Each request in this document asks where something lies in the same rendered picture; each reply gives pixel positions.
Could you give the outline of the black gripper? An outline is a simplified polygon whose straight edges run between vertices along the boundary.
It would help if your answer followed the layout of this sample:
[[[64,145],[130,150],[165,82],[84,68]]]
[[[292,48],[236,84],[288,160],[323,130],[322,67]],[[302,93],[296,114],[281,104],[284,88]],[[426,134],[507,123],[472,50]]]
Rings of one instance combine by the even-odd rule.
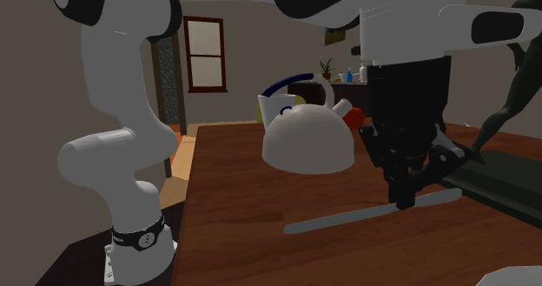
[[[468,147],[450,140],[443,123],[452,58],[367,68],[368,102],[373,125],[359,128],[375,168],[388,183],[388,202],[399,210],[415,205],[416,193],[437,183],[473,156]],[[397,150],[428,150],[408,170],[400,191]]]

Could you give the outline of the dark robot stand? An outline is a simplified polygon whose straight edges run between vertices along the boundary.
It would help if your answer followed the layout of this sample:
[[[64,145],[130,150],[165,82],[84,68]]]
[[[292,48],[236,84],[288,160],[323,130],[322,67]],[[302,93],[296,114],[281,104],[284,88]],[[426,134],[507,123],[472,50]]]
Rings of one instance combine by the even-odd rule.
[[[184,202],[162,210],[165,223],[178,241]],[[104,246],[111,229],[70,244],[36,283],[36,286],[104,286]],[[138,286],[170,286],[173,262],[157,278]]]

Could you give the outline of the dark cabinet with plant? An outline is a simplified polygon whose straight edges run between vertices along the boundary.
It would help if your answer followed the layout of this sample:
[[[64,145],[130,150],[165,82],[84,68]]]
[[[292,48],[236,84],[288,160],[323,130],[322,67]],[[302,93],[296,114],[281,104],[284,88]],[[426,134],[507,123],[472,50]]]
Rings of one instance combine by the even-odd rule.
[[[354,107],[360,108],[365,116],[371,116],[368,101],[368,86],[362,83],[331,83],[334,99],[338,103],[347,99]],[[325,90],[316,82],[303,81],[288,85],[288,93],[301,96],[306,103],[322,105],[326,101]]]

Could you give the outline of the black human figure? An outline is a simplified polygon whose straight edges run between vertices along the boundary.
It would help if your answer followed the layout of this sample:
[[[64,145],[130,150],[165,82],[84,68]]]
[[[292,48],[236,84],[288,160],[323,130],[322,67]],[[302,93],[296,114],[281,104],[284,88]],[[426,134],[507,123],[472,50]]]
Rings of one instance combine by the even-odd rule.
[[[531,40],[526,51],[523,51],[518,43],[510,43],[508,47],[514,56],[516,74],[504,106],[483,122],[477,138],[470,147],[473,153],[472,160],[476,163],[486,163],[480,154],[481,147],[509,119],[518,115],[542,87],[542,32]]]

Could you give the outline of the black flat slab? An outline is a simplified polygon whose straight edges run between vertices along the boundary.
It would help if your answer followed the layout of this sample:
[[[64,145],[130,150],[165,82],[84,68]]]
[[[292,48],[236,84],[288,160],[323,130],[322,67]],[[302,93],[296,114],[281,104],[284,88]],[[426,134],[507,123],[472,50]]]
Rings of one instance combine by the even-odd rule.
[[[542,229],[542,160],[484,151],[440,181],[479,203]]]

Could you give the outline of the white rounded object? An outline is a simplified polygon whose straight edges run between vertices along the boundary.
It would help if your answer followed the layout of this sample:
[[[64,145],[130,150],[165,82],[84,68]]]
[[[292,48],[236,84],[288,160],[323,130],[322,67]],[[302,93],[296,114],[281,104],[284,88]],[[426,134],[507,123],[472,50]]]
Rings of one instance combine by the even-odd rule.
[[[498,269],[485,274],[476,286],[542,286],[542,265]]]

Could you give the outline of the brown wooden table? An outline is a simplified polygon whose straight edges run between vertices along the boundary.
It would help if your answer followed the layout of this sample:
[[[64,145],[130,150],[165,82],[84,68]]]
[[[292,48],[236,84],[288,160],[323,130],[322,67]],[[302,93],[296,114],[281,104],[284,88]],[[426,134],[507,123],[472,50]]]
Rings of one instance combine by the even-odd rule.
[[[259,123],[202,126],[172,286],[475,286],[507,266],[542,265],[542,229],[468,197],[287,235],[295,223],[387,202],[362,142],[341,173],[262,161]]]

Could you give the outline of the red framed window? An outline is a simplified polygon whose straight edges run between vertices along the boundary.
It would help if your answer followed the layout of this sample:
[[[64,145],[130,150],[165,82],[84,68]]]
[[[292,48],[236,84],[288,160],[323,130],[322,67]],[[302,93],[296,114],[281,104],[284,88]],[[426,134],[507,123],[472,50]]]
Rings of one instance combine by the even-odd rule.
[[[184,16],[189,93],[226,93],[224,28],[221,18]]]

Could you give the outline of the dark door frame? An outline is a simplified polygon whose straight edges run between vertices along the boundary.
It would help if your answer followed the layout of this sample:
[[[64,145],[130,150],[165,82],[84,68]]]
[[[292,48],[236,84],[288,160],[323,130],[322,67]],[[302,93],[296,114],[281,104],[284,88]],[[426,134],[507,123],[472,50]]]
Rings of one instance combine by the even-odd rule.
[[[150,44],[159,119],[187,134],[182,67],[177,34]]]

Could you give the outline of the green wall picture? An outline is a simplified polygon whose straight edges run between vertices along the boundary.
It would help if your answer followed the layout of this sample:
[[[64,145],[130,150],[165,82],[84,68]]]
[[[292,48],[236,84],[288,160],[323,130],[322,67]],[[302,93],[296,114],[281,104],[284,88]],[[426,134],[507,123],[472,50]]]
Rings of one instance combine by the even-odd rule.
[[[351,30],[326,30],[324,35],[324,45],[333,44],[358,45],[360,43],[360,31],[358,27]]]

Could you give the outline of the white mug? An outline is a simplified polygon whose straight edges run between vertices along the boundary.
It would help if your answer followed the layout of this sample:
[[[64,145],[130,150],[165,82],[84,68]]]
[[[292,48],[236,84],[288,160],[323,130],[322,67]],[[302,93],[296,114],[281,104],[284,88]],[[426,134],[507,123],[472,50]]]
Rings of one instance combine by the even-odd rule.
[[[281,113],[281,110],[295,105],[296,95],[291,94],[273,94],[272,96],[258,96],[259,105],[261,108],[261,116],[265,130],[269,124]]]

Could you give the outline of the grey knife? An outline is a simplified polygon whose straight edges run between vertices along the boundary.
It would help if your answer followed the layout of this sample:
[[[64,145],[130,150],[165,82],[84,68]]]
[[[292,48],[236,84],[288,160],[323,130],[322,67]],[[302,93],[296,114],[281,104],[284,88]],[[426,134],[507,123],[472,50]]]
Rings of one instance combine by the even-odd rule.
[[[435,206],[442,203],[450,203],[457,201],[462,196],[462,189],[452,188],[428,193],[422,196],[417,196],[414,201],[414,208]],[[290,223],[284,226],[283,233],[287,235],[301,234],[313,230],[325,229],[333,226],[339,226],[346,223],[353,223],[370,218],[384,216],[395,211],[400,211],[395,203],[380,205],[360,210],[352,210],[323,216],[311,220]]]

